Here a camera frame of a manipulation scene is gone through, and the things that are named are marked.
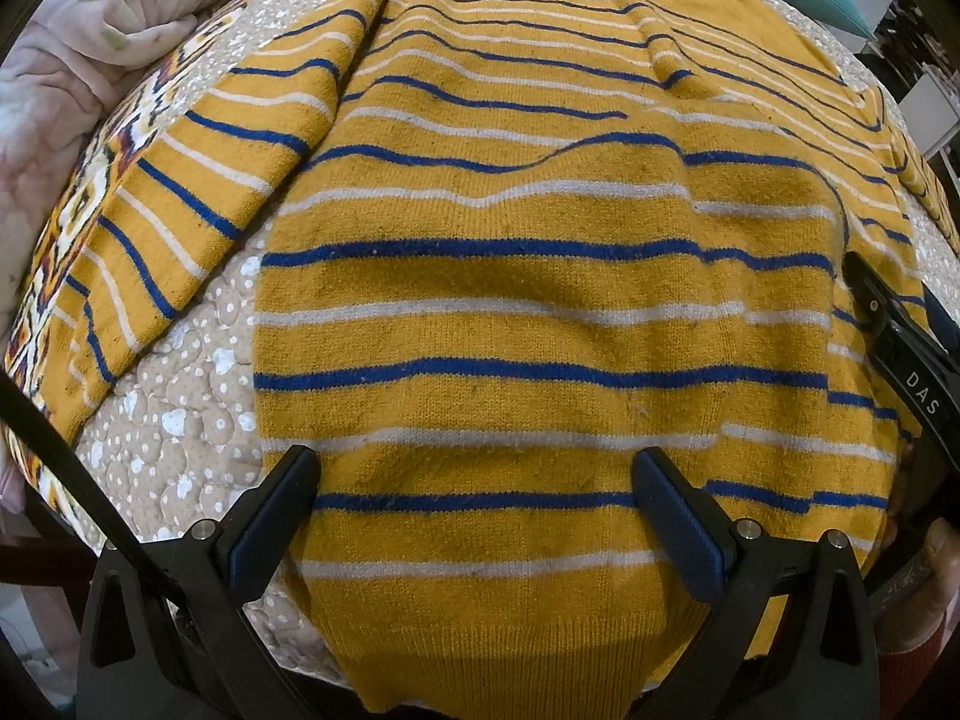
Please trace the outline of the person's right hand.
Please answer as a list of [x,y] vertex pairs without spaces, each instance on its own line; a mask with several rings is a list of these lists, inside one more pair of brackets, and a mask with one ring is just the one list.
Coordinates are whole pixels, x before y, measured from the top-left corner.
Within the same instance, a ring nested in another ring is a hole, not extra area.
[[947,619],[950,603],[958,593],[958,533],[947,520],[938,518],[929,527],[924,556],[931,573],[878,623],[878,650],[882,653],[918,649]]

